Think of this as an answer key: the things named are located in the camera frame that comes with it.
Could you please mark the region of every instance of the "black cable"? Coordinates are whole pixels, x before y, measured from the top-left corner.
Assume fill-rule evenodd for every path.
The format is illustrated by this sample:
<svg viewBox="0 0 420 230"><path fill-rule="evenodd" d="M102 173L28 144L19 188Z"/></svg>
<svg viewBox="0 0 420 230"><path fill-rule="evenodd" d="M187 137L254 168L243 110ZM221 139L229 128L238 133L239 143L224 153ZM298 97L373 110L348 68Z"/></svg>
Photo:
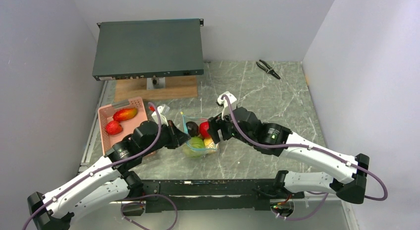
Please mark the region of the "black cable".
<svg viewBox="0 0 420 230"><path fill-rule="evenodd" d="M255 189L255 188L252 188L252 190L259 193L259 194L262 194L262 195L264 195L265 197L268 197L268 198L277 198L278 197L278 194L276 194L276 195L267 194L267 193L265 193L265 192L263 192L259 189Z"/></svg>

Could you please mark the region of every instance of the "tabletop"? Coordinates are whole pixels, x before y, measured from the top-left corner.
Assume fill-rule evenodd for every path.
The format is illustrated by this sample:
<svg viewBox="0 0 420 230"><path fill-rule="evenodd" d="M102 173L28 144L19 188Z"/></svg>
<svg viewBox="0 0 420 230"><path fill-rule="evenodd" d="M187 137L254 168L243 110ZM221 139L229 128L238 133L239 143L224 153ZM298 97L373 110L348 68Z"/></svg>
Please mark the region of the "tabletop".
<svg viewBox="0 0 420 230"><path fill-rule="evenodd" d="M208 61L204 75L197 76L196 98L155 101L167 104L166 114L182 128L182 115L211 117L221 112L217 97L229 91L238 99L238 107L252 111L262 122L274 122L300 136L325 146L311 96L299 62L269 62L280 75L277 80L260 70L255 61ZM113 101L115 81L109 81L106 104ZM147 110L149 120L151 111ZM101 138L93 144L90 163L102 155ZM279 170L313 172L312 167L288 158L264 155L236 139L221 141L219 152L192 159L181 148L160 149L132 169L141 179L243 179L274 178Z"/></svg>

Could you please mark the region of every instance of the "wooden block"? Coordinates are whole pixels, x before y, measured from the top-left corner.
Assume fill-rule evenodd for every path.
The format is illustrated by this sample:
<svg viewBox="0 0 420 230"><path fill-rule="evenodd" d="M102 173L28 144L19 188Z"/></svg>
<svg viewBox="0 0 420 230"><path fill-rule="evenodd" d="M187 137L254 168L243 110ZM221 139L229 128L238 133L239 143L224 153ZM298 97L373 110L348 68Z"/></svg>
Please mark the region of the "wooden block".
<svg viewBox="0 0 420 230"><path fill-rule="evenodd" d="M197 78L191 76L166 77L166 88L148 90L147 79L117 80L114 102L140 96L143 101L198 97Z"/></svg>

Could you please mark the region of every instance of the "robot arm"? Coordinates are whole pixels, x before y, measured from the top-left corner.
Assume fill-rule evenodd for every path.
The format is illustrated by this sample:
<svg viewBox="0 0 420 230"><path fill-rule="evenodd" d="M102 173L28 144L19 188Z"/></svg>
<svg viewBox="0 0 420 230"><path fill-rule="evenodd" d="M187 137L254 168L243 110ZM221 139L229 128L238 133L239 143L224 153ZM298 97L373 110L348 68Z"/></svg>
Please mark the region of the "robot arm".
<svg viewBox="0 0 420 230"><path fill-rule="evenodd" d="M72 223L109 202L131 196L142 196L143 184L129 169L141 164L143 156L155 150L163 147L175 149L190 139L190 136L180 131L171 120L167 120L163 115L161 117L163 124L158 141L141 156L106 168L112 163L136 156L148 148L158 133L158 125L155 122L141 123L134 129L133 134L114 144L96 163L71 181L48 193L35 192L29 196L31 214L45 203L52 201L34 218L37 229L67 230ZM89 177L83 181L83 184L77 184L87 175Z"/></svg>
<svg viewBox="0 0 420 230"><path fill-rule="evenodd" d="M232 114L226 111L228 105L224 97L232 100L233 104L236 101L236 98L229 92L223 93L217 99L217 104L223 106L223 112L216 117L209 118L209 134L215 143L220 141L220 130L223 140L233 137L245 142L263 154L288 157L323 170L323 172L319 173L279 171L276 177L275 185L277 185L277 190L275 191L287 191L289 193L299 191L327 192L334 193L342 200L350 203L363 203L366 189L366 173L358 171L352 164L367 169L369 165L368 156L359 154L353 157L326 149L279 124L263 123L256 117L255 113L243 107L236 108L233 105L233 115L241 131L254 143L261 144L254 145L246 140L235 127ZM269 145L282 144L285 147L269 148ZM287 144L294 144L294 147L287 147ZM322 148L329 154L339 156L346 163L326 153L312 150L314 147Z"/></svg>

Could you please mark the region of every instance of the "white wall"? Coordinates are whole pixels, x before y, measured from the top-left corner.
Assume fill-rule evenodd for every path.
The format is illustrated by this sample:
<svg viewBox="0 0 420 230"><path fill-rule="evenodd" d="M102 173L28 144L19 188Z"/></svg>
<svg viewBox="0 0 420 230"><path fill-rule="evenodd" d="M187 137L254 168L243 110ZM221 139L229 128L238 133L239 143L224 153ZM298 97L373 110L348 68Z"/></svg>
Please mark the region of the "white wall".
<svg viewBox="0 0 420 230"><path fill-rule="evenodd" d="M106 21L203 18L204 59L302 60L334 0L74 0Z"/></svg>
<svg viewBox="0 0 420 230"><path fill-rule="evenodd" d="M419 229L420 0L335 0L303 68L327 145L370 156L361 229ZM367 194L381 196L372 178Z"/></svg>
<svg viewBox="0 0 420 230"><path fill-rule="evenodd" d="M102 88L95 50L73 0L0 0L0 229L76 175Z"/></svg>

